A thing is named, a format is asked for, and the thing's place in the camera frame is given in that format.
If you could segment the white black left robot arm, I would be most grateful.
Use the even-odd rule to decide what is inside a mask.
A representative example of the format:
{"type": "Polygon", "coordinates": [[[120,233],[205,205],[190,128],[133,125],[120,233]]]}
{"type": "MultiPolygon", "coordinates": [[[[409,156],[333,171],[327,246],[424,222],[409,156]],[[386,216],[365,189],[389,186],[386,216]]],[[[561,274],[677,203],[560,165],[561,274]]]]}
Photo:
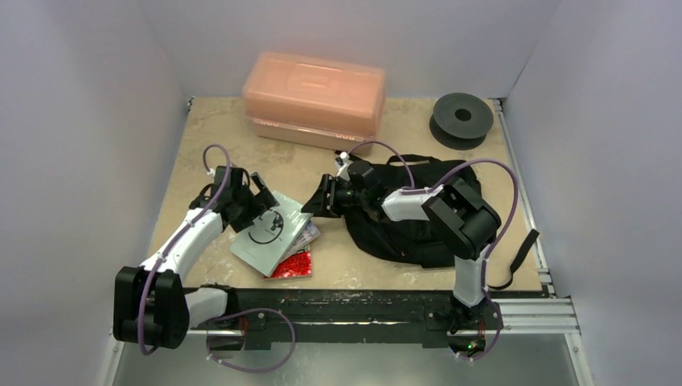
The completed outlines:
{"type": "Polygon", "coordinates": [[[115,277],[113,337],[138,344],[144,355],[175,349],[192,327],[209,320],[221,329],[239,321],[240,307],[228,300],[227,287],[186,289],[183,280],[227,228],[241,232],[279,203],[257,173],[220,166],[209,174],[212,182],[190,202],[172,236],[139,266],[125,266],[115,277]]]}

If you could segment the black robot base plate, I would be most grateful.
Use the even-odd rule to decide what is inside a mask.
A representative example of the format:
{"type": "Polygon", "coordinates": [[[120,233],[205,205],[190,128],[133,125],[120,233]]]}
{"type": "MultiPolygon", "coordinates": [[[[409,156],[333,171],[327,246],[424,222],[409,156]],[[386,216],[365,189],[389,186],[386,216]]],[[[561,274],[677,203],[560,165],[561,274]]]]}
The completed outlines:
{"type": "Polygon", "coordinates": [[[227,314],[195,331],[222,339],[244,337],[247,350],[272,343],[407,343],[424,348],[481,351],[500,328],[491,301],[472,309],[449,290],[230,289],[227,314]]]}

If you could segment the black fabric student bag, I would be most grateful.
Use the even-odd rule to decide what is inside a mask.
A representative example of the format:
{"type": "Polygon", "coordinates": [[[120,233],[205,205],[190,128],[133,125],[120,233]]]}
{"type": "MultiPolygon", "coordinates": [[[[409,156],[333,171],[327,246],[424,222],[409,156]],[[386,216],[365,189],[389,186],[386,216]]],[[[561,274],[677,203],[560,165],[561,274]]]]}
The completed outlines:
{"type": "Polygon", "coordinates": [[[425,184],[412,190],[388,187],[404,175],[391,164],[375,165],[354,158],[377,183],[364,193],[363,208],[343,216],[355,244],[383,260],[421,265],[425,269],[453,266],[461,273],[487,260],[506,232],[497,212],[483,199],[473,162],[419,158],[418,177],[425,184]]]}

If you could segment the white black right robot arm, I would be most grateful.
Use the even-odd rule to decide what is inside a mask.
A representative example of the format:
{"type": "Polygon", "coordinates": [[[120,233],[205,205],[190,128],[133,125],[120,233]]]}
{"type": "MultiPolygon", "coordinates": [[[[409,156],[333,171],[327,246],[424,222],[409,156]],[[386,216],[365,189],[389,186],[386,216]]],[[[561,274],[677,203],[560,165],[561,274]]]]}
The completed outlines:
{"type": "Polygon", "coordinates": [[[502,221],[461,160],[417,158],[413,171],[352,159],[325,174],[301,211],[342,218],[355,245],[385,261],[456,270],[453,320],[473,326],[483,316],[482,253],[502,221]]]}

